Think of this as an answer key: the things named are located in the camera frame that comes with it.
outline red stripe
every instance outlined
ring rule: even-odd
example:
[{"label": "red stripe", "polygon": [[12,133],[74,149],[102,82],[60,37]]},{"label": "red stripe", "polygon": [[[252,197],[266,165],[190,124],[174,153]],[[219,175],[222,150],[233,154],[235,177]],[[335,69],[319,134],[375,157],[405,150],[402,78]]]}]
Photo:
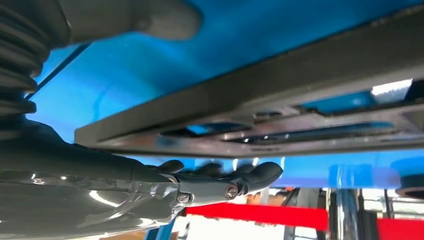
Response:
[{"label": "red stripe", "polygon": [[187,214],[202,215],[209,218],[225,218],[255,221],[265,224],[328,229],[328,215],[325,209],[266,206],[220,203],[187,208]]},{"label": "red stripe", "polygon": [[407,219],[377,219],[379,240],[424,239],[424,221]]}]

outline gray robot arm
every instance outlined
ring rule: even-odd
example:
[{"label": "gray robot arm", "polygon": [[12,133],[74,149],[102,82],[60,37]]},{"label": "gray robot arm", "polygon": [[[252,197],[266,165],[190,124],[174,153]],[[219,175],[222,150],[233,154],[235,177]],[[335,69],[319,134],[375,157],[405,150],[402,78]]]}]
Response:
[{"label": "gray robot arm", "polygon": [[32,77],[52,49],[131,31],[189,39],[201,19],[181,0],[0,1],[0,238],[148,228],[169,222],[181,208],[226,202],[281,175],[274,163],[227,176],[181,174],[179,162],[151,167],[69,144],[25,118],[36,106],[24,94],[37,89]]}]

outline bolt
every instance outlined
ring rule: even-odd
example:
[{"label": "bolt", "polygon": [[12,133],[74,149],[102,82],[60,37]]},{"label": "bolt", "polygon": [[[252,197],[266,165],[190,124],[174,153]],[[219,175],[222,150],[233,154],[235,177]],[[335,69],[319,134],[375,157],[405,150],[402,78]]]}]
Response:
[{"label": "bolt", "polygon": [[239,194],[239,190],[237,189],[235,185],[229,185],[225,190],[225,197],[228,200],[235,199],[238,194]]},{"label": "bolt", "polygon": [[185,204],[190,200],[190,197],[188,195],[179,195],[176,199],[178,202]]}]

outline metal frame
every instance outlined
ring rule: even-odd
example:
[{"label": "metal frame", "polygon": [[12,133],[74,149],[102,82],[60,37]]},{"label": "metal frame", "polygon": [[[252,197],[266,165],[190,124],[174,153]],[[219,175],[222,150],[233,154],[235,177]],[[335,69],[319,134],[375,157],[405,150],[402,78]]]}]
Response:
[{"label": "metal frame", "polygon": [[[119,154],[214,158],[422,148],[421,123],[408,117],[424,111],[422,102],[337,115],[299,106],[424,77],[423,21],[422,6],[406,9],[79,128],[75,142]],[[270,111],[280,115],[258,118],[257,113]],[[390,122],[393,127],[272,144],[237,142],[256,135],[376,121]],[[165,134],[190,125],[222,122],[247,129],[196,137]]]}]

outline gray metal bar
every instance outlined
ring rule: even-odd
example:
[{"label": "gray metal bar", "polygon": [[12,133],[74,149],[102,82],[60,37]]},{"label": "gray metal bar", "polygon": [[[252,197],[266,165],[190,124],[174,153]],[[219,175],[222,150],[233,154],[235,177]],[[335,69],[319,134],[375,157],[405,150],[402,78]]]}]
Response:
[{"label": "gray metal bar", "polygon": [[360,240],[357,193],[353,189],[336,189],[337,240]]},{"label": "gray metal bar", "polygon": [[384,205],[385,205],[385,217],[389,219],[393,218],[391,201],[390,201],[389,195],[387,194],[387,189],[384,189]]}]

